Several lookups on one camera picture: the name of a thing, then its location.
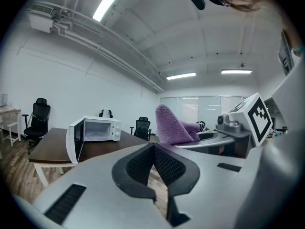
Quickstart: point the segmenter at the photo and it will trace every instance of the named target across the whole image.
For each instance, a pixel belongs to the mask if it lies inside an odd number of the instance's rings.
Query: purple towel
[[[188,132],[196,132],[200,130],[200,126],[197,123],[180,122]]]
[[[190,136],[194,140],[194,142],[200,141],[199,135],[196,132],[189,132]]]
[[[193,142],[193,138],[167,106],[161,104],[157,107],[156,121],[160,143],[173,145]]]

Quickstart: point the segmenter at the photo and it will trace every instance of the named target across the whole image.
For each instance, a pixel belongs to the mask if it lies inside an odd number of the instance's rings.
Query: air conditioning unit
[[[29,9],[28,17],[30,20],[30,26],[33,29],[50,33],[53,27],[53,16],[56,10],[51,7],[33,3]]]

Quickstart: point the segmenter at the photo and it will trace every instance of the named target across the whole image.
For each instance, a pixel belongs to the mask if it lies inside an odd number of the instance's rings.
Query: ceiling light
[[[114,1],[115,0],[102,0],[97,10],[95,11],[93,18],[96,21],[101,21],[104,14],[106,13],[108,8],[112,5]]]
[[[178,78],[184,78],[184,77],[190,77],[190,76],[196,76],[196,73],[188,73],[188,74],[179,74],[174,76],[167,77],[168,80],[178,79]]]
[[[221,74],[250,74],[252,70],[222,70]]]

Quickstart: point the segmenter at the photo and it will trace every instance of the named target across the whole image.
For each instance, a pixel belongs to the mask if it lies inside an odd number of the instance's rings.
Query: white ceiling
[[[42,1],[88,17],[93,16],[101,2]],[[246,67],[255,73],[272,63],[269,58],[274,59],[270,55],[277,51],[281,31],[279,18],[270,10],[242,13],[208,0],[203,11],[197,10],[190,0],[116,0],[101,22],[110,32],[82,16],[70,16],[101,32],[97,38],[79,27],[83,35],[104,43],[159,84],[166,81],[157,76],[159,71],[165,76],[193,71],[219,73],[223,68],[237,68],[245,59]],[[126,50],[120,51],[118,45]]]

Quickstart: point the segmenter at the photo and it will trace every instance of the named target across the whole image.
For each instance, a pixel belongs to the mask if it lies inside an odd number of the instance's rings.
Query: white microwave
[[[122,122],[112,118],[83,116],[67,130],[66,148],[72,163],[77,164],[85,142],[119,141]]]

